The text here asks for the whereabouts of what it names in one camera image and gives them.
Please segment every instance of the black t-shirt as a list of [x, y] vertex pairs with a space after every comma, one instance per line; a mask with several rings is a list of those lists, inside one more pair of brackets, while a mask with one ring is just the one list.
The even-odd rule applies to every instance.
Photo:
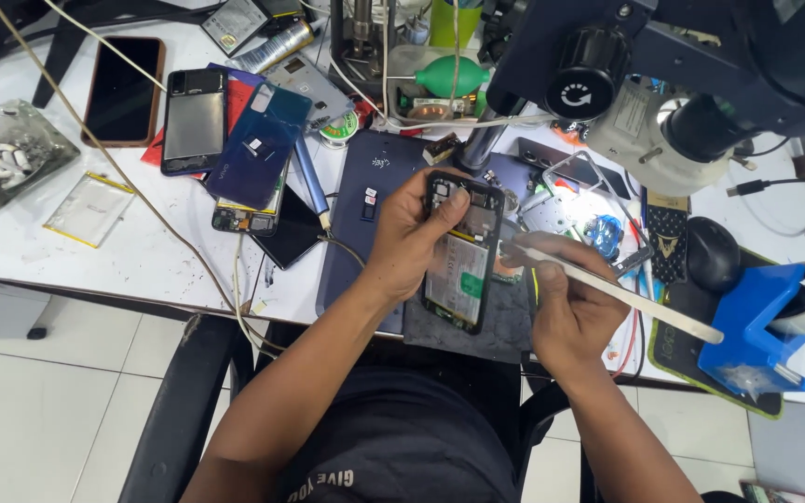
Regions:
[[498, 435], [458, 394], [414, 372], [357, 368], [272, 499], [507, 503], [518, 493]]

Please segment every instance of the green cup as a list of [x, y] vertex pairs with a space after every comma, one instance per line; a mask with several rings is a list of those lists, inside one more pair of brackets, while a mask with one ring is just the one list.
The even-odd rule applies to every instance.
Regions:
[[[435, 48], [454, 48], [455, 34], [453, 30], [453, 6], [445, 0], [434, 0], [430, 9], [430, 41]], [[459, 47], [464, 48], [471, 40], [471, 35], [480, 21], [483, 6], [473, 9], [459, 8]]]

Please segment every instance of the red card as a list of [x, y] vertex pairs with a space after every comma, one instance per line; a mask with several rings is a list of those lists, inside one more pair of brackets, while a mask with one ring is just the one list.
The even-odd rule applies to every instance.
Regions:
[[[238, 122], [238, 117], [240, 117], [241, 111], [244, 110], [244, 106], [247, 105], [247, 101], [251, 99], [252, 94], [253, 88], [244, 82], [229, 81], [228, 92], [225, 97], [225, 110], [228, 113], [229, 132], [232, 132], [232, 128], [235, 123]], [[154, 137], [154, 141], [151, 142], [151, 145], [145, 150], [145, 153], [141, 155], [141, 161], [160, 167], [160, 161], [163, 158], [164, 129], [160, 128], [160, 131], [157, 132], [157, 136]], [[191, 176], [200, 179], [204, 177], [204, 175], [203, 173], [198, 173]]]

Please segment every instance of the microscope focus knob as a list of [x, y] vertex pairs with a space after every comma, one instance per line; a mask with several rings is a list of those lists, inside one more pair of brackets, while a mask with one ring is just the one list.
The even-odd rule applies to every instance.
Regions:
[[602, 115], [614, 102], [632, 60], [630, 40], [615, 28], [580, 28], [555, 51], [546, 109], [571, 122]]

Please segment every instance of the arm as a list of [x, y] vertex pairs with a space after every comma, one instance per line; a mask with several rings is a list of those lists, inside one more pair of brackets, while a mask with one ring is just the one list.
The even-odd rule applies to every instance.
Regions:
[[422, 170], [387, 198], [368, 265], [300, 338], [232, 401], [183, 501], [261, 501], [331, 405], [381, 320], [418, 290], [434, 243], [467, 210], [456, 193], [427, 221]]
[[[565, 236], [519, 234], [515, 242], [614, 280], [613, 271], [594, 249]], [[533, 349], [570, 399], [588, 463], [605, 498], [620, 503], [700, 503], [698, 491], [601, 361], [629, 307], [569, 280], [556, 264], [533, 261], [514, 247], [505, 252], [510, 255], [506, 266], [536, 268], [542, 306], [533, 324]]]

